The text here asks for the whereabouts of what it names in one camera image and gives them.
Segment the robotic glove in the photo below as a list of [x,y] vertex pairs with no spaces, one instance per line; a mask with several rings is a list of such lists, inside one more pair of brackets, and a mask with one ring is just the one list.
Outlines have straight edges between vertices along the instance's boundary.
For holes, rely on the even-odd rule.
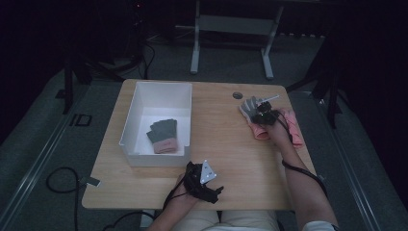
[[167,119],[153,123],[146,133],[153,143],[154,153],[162,154],[177,151],[177,120]]
[[268,140],[269,135],[267,130],[262,128],[259,124],[253,121],[253,117],[258,113],[258,103],[260,103],[262,99],[257,99],[255,96],[252,96],[249,99],[246,99],[240,105],[240,111],[242,115],[246,118],[248,126],[251,128],[252,133],[254,134],[255,139],[257,140]]

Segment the table leg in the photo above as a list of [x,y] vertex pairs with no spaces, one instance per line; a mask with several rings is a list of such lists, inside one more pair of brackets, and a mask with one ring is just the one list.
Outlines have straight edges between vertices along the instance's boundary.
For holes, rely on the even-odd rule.
[[200,59],[200,1],[197,0],[195,5],[194,48],[192,50],[191,74],[198,72],[198,62]]
[[280,18],[282,16],[284,7],[280,7],[278,10],[278,13],[275,17],[275,20],[273,22],[273,25],[270,29],[270,33],[268,34],[268,43],[267,46],[263,49],[261,49],[261,55],[262,55],[262,60],[264,62],[264,69],[265,69],[265,74],[267,79],[273,79],[273,72],[272,72],[272,67],[270,65],[270,59],[269,59],[269,52],[270,48],[272,47],[273,40],[276,36],[276,30],[279,25]]

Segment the white metal stand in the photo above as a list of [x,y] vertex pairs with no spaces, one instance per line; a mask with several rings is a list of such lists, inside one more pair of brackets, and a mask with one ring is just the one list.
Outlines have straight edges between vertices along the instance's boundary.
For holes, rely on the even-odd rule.
[[250,35],[268,36],[268,43],[261,49],[262,60],[267,79],[273,78],[272,67],[270,65],[269,52],[276,36],[284,7],[279,10],[274,20],[254,19],[200,14],[200,0],[196,0],[195,27],[194,27],[194,48],[192,50],[191,74],[198,73],[198,63],[200,57],[200,31],[216,31],[227,33],[242,33]]

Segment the wooden table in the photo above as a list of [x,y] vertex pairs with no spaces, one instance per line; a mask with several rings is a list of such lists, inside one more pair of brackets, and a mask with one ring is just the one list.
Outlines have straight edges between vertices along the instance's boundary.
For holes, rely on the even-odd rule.
[[[90,209],[161,209],[184,167],[130,167],[118,143],[136,87],[126,80],[102,141],[91,176],[101,181],[88,186],[82,203]],[[234,92],[243,94],[235,99]],[[253,138],[238,107],[255,95],[280,94],[275,108],[291,108],[283,87],[192,82],[191,161],[208,160],[217,178],[211,189],[224,186],[216,204],[199,202],[204,210],[288,210],[280,154],[269,141]],[[306,145],[297,150],[306,166],[315,172]]]

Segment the black cable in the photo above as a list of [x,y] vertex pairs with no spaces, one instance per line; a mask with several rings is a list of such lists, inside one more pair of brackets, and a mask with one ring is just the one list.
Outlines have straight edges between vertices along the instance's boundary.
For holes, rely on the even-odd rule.
[[[71,173],[74,174],[75,176],[75,188],[71,189],[71,190],[65,190],[65,191],[60,191],[60,190],[56,190],[55,188],[53,188],[50,184],[50,179],[51,177],[58,171],[61,170],[68,170]],[[78,173],[71,167],[58,167],[57,169],[55,169],[54,171],[52,171],[47,179],[46,179],[46,186],[48,188],[48,190],[50,190],[53,193],[73,193],[75,192],[75,208],[74,208],[74,224],[75,224],[75,230],[78,230],[78,200],[79,200],[79,190],[81,188],[83,188],[86,184],[80,185],[79,183],[79,176]]]
[[162,210],[164,210],[164,209],[167,207],[167,204],[168,204],[168,202],[169,202],[171,199],[173,199],[173,198],[175,198],[175,197],[178,197],[178,196],[181,196],[181,195],[184,195],[184,194],[187,194],[187,193],[185,192],[185,193],[182,193],[182,194],[174,195],[174,192],[175,192],[175,191],[177,190],[177,188],[179,188],[180,185],[184,182],[184,179],[185,179],[185,178],[186,178],[186,175],[183,176],[183,178],[179,181],[179,183],[177,183],[177,185],[174,187],[174,189],[171,190],[170,193],[167,195],[166,200],[165,200],[165,203],[163,204],[163,209],[162,209]]
[[284,160],[282,160],[282,165],[283,165],[284,167],[290,169],[290,170],[294,170],[294,171],[303,173],[303,174],[305,174],[305,175],[307,175],[307,176],[313,178],[314,180],[316,180],[316,181],[318,182],[318,184],[320,185],[321,189],[323,190],[324,194],[325,194],[326,197],[327,197],[326,187],[324,186],[323,182],[321,182],[321,180],[320,180],[316,175],[314,175],[312,172],[310,172],[310,171],[308,171],[308,170],[306,170],[306,169],[303,169],[303,168],[301,168],[301,167],[291,166],[291,165],[289,165],[288,163],[286,163]]
[[144,42],[143,45],[149,47],[150,50],[151,50],[152,53],[153,53],[152,58],[150,59],[149,63],[146,62],[146,59],[145,59],[144,56],[143,56],[143,60],[144,60],[144,76],[143,76],[143,78],[144,78],[145,80],[148,80],[149,78],[148,78],[148,73],[147,73],[147,72],[148,72],[148,69],[149,69],[150,65],[151,65],[152,62],[153,62],[154,57],[156,56],[156,51],[155,51],[155,49],[154,49],[151,45],[147,44],[146,42]]
[[155,219],[155,217],[152,216],[152,215],[149,214],[149,213],[146,213],[146,212],[143,212],[143,211],[136,211],[136,212],[132,212],[132,213],[128,213],[128,214],[123,215],[122,217],[120,217],[119,219],[117,219],[114,224],[108,224],[107,226],[105,226],[105,228],[103,228],[103,231],[105,231],[105,230],[107,230],[107,229],[110,229],[110,228],[115,228],[116,225],[117,225],[119,222],[121,222],[123,219],[125,219],[125,218],[127,218],[127,217],[129,217],[129,216],[131,216],[131,215],[146,215],[146,216],[152,218],[153,220]]
[[[55,189],[54,187],[51,186],[50,184],[50,180],[51,178],[54,176],[54,174],[56,174],[58,171],[61,170],[68,170],[70,171],[74,177],[75,177],[75,188],[74,189],[69,189],[69,190],[58,190]],[[47,179],[45,181],[46,186],[48,188],[48,190],[50,190],[53,193],[73,193],[75,192],[75,208],[74,208],[74,224],[75,224],[75,230],[78,231],[78,202],[79,202],[79,190],[82,189],[83,187],[85,187],[87,184],[80,184],[80,179],[78,176],[78,173],[75,171],[75,169],[71,168],[71,167],[58,167],[57,169],[53,170],[48,176]],[[153,220],[155,219],[154,216],[143,212],[143,211],[136,211],[136,212],[132,212],[132,213],[128,213],[123,215],[122,217],[118,218],[114,224],[109,224],[107,226],[105,226],[105,228],[103,229],[104,231],[109,229],[109,228],[115,228],[115,226],[124,218],[127,218],[131,215],[146,215],[150,218],[152,218]]]

